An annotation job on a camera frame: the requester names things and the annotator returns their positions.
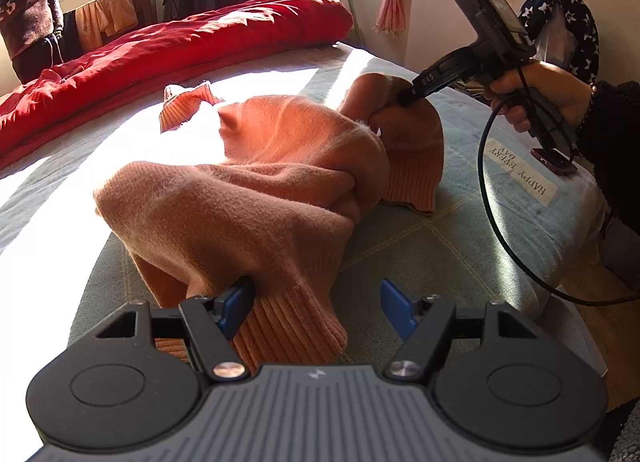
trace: person's arm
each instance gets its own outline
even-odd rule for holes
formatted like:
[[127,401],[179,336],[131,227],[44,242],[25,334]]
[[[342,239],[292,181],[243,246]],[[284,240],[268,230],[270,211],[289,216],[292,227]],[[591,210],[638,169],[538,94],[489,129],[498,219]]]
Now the person's arm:
[[[569,125],[576,128],[577,148],[594,165],[596,182],[612,211],[628,227],[640,233],[640,212],[634,182],[640,169],[636,140],[640,135],[640,85],[635,82],[612,86],[599,82],[595,90],[578,78],[547,63],[535,63],[523,68],[527,83],[536,87],[555,104]],[[520,88],[518,72],[508,71],[492,83],[485,93],[494,99],[495,93],[507,94]],[[504,113],[516,131],[531,128],[526,110],[514,106]]]
[[47,1],[49,2],[49,9],[51,9],[51,17],[53,18],[53,32],[62,32],[64,21],[62,17],[62,8],[60,7],[60,0]]

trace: mattress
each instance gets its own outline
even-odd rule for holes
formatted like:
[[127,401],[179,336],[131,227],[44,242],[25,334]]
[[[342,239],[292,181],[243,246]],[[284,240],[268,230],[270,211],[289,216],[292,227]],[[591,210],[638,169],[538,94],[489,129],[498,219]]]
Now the mattress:
[[[377,71],[415,74],[338,44],[273,55],[182,83],[213,83],[227,101],[260,94],[302,94],[337,107],[352,81]],[[68,342],[130,299],[149,298],[124,246],[96,216],[92,190],[132,160],[197,164],[222,158],[212,108],[178,132],[159,135],[162,92],[95,119],[0,172],[2,403],[8,460],[24,460],[39,439],[24,407],[29,380]],[[446,141],[436,212],[426,216],[380,204],[348,243],[332,301],[349,334],[343,363],[382,365],[399,339],[379,309],[389,278],[411,296],[441,294],[462,306],[504,299],[533,318],[548,300],[493,236],[479,197],[476,153],[489,109],[451,89],[430,96]],[[494,214],[511,247],[557,285],[564,268],[597,230],[604,204],[584,169],[559,178],[530,155],[535,145],[500,118],[485,160]]]

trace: display screen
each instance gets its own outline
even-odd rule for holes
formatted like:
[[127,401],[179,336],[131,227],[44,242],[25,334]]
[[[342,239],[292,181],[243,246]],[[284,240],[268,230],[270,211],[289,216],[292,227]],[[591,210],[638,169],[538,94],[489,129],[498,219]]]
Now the display screen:
[[526,32],[507,0],[489,0],[511,32]]

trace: black cable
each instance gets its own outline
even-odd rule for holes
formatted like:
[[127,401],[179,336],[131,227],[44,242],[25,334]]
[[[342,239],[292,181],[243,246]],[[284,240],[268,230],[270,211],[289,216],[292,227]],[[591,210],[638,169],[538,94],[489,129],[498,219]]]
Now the black cable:
[[[529,89],[526,86],[526,82],[524,81],[524,76],[521,76],[522,84],[525,86],[525,92],[527,95],[529,94]],[[482,204],[484,204],[484,210],[486,211],[486,215],[489,219],[489,223],[491,224],[492,229],[494,230],[496,238],[500,242],[500,245],[504,249],[504,251],[511,257],[513,262],[534,282],[536,282],[540,287],[548,290],[554,296],[557,296],[560,299],[564,299],[570,301],[571,303],[575,303],[576,305],[583,305],[588,307],[604,307],[609,305],[618,305],[620,303],[627,303],[629,301],[635,301],[640,299],[640,294],[634,296],[625,296],[624,298],[616,298],[616,299],[606,299],[603,301],[588,301],[586,299],[574,298],[569,294],[565,294],[564,292],[559,291],[556,288],[553,288],[548,283],[541,280],[539,277],[532,272],[532,270],[527,267],[522,260],[516,255],[515,252],[510,248],[507,241],[502,236],[500,229],[498,228],[498,224],[495,222],[494,214],[491,211],[491,204],[489,204],[489,197],[486,194],[486,185],[484,183],[484,147],[486,145],[486,140],[489,135],[489,131],[491,130],[492,124],[494,124],[494,120],[498,115],[500,109],[509,101],[509,99],[504,99],[495,107],[494,111],[489,116],[489,120],[487,121],[486,126],[484,127],[484,131],[482,132],[482,137],[480,138],[480,145],[478,147],[478,180],[480,183],[480,195],[482,197]]]
[[518,71],[518,75],[520,76],[520,81],[522,82],[522,87],[524,88],[524,91],[527,94],[528,99],[526,99],[526,100],[529,102],[531,108],[533,108],[533,105],[536,105],[538,108],[540,108],[546,114],[546,116],[551,121],[555,122],[554,127],[551,130],[548,130],[544,135],[550,134],[554,130],[557,130],[558,132],[560,132],[562,134],[562,138],[564,138],[564,142],[566,143],[567,148],[569,149],[569,164],[572,164],[573,161],[574,161],[574,158],[575,158],[575,148],[574,148],[574,146],[573,146],[573,144],[571,142],[571,139],[569,138],[569,136],[566,134],[566,131],[562,127],[562,120],[556,121],[556,118],[551,115],[549,110],[547,110],[544,105],[542,105],[541,103],[537,102],[533,98],[533,96],[531,95],[531,92],[529,90],[529,85],[527,85],[527,80],[524,77],[524,72],[522,71],[522,67],[517,67],[516,70]]

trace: hand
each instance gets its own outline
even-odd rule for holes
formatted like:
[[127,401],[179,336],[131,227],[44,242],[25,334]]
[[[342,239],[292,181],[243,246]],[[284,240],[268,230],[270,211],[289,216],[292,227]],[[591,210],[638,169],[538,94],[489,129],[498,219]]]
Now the hand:
[[[527,85],[537,88],[549,101],[555,104],[566,122],[577,128],[591,103],[591,87],[577,77],[555,65],[536,62],[522,68]],[[499,104],[496,94],[508,94],[522,88],[522,81],[517,70],[509,70],[500,79],[491,83],[491,89],[484,91],[484,96],[492,100],[491,108]],[[507,122],[512,124],[516,132],[526,132],[531,128],[524,106],[504,106],[500,110]]]

